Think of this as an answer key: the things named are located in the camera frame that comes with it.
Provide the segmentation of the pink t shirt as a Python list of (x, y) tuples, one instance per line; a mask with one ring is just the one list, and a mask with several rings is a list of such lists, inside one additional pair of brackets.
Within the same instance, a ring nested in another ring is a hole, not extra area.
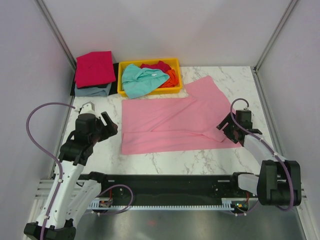
[(240, 146), (217, 129), (231, 104), (212, 77), (188, 83), (185, 90), (184, 98), (122, 101), (123, 155)]

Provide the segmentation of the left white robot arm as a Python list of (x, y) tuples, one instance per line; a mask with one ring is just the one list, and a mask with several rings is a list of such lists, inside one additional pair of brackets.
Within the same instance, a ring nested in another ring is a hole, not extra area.
[(107, 112), (100, 116), (90, 110), (78, 115), (75, 129), (60, 147), (59, 172), (56, 174), (45, 206), (35, 222), (25, 225), (23, 233), (31, 240), (73, 240), (76, 225), (89, 203), (98, 195), (106, 196), (110, 191), (103, 175), (85, 180), (83, 189), (72, 198), (76, 183), (93, 154), (96, 143), (107, 140), (118, 133), (118, 126)]

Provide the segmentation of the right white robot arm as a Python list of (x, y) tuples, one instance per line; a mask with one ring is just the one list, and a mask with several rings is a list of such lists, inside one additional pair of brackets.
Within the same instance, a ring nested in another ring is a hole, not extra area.
[(239, 143), (260, 164), (258, 175), (245, 172), (232, 174), (229, 191), (235, 197), (245, 192), (256, 195), (263, 206), (279, 206), (283, 210), (299, 206), (302, 201), (301, 168), (297, 161), (287, 160), (265, 140), (262, 132), (253, 128), (250, 110), (229, 113), (217, 129), (233, 143)]

